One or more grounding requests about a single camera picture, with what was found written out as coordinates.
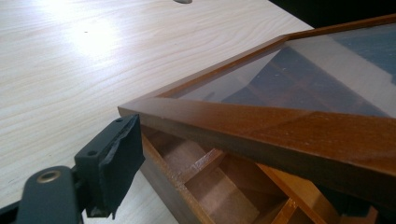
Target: light wood tabletop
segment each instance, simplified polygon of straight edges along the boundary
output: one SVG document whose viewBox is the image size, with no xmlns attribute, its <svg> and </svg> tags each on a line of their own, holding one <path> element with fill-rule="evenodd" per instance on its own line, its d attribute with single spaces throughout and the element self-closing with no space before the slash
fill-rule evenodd
<svg viewBox="0 0 396 224">
<path fill-rule="evenodd" d="M 0 207 L 35 172 L 72 167 L 118 105 L 310 28 L 267 0 L 1 1 Z M 176 220 L 138 172 L 114 223 Z"/>
</svg>

